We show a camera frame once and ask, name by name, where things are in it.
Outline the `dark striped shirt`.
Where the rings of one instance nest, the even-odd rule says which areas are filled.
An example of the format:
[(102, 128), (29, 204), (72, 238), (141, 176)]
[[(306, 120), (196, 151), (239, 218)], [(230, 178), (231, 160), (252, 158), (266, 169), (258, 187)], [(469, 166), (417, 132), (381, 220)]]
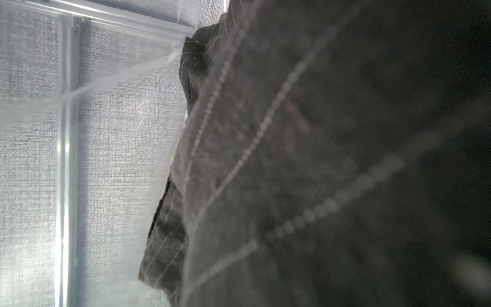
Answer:
[(171, 306), (490, 305), (489, 1), (231, 1), (179, 74)]

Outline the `clear plastic vacuum bag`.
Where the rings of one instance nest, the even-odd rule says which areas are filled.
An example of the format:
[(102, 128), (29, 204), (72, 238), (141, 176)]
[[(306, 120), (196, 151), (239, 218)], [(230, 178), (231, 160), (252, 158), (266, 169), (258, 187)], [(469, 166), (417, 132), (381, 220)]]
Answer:
[(1, 2), (1, 305), (167, 306), (138, 280), (187, 116), (186, 37), (227, 1)]

